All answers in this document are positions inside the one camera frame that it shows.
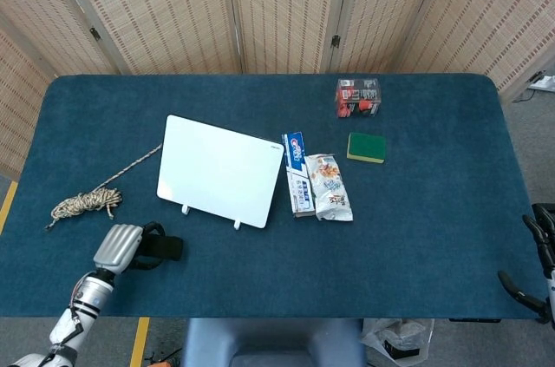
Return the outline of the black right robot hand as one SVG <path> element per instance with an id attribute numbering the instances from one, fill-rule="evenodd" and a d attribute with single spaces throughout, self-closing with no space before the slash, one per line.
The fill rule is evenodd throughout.
<path id="1" fill-rule="evenodd" d="M 524 293 L 510 279 L 506 272 L 498 271 L 498 278 L 505 291 L 518 303 L 538 315 L 540 324 L 554 327 L 554 204 L 536 203 L 532 205 L 534 217 L 523 215 L 522 220 L 532 234 L 537 247 L 539 261 L 547 285 L 545 300 Z"/>

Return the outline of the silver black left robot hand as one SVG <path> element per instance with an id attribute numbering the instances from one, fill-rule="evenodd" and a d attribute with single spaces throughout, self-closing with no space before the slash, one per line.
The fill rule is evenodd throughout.
<path id="1" fill-rule="evenodd" d="M 127 269 L 150 271 L 162 263 L 162 258 L 155 258 L 153 262 L 137 259 L 138 251 L 152 240 L 146 239 L 148 234 L 164 237 L 166 232 L 158 222 L 150 222 L 145 226 L 130 224 L 116 224 L 108 231 L 94 255 L 95 275 L 113 278 Z"/>

